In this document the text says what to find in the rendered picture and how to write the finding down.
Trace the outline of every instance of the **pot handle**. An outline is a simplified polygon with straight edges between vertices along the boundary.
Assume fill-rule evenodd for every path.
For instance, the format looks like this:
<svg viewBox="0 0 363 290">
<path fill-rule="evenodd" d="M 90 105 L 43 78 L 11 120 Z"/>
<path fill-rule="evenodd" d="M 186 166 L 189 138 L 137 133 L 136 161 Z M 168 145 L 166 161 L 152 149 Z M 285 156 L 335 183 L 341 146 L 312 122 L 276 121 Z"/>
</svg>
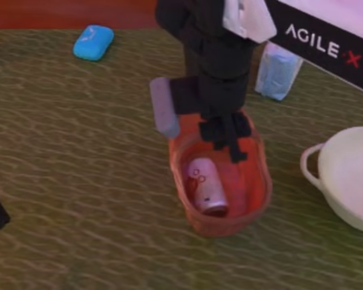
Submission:
<svg viewBox="0 0 363 290">
<path fill-rule="evenodd" d="M 308 158 L 310 155 L 320 151 L 324 147 L 325 143 L 317 144 L 311 148 L 305 150 L 300 159 L 300 169 L 302 174 L 310 183 L 312 183 L 315 187 L 317 187 L 320 191 L 323 191 L 323 186 L 319 178 L 314 177 L 308 170 Z"/>
</svg>

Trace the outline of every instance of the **blue soap bar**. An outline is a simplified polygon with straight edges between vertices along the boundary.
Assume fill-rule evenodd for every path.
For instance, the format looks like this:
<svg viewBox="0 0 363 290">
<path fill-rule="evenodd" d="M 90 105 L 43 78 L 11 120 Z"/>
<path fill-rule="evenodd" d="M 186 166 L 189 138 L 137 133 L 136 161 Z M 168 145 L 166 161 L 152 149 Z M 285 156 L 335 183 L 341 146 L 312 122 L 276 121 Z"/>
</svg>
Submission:
<svg viewBox="0 0 363 290">
<path fill-rule="evenodd" d="M 73 53 L 80 59 L 100 60 L 113 38 L 112 29 L 99 25 L 89 25 L 74 44 Z"/>
</svg>

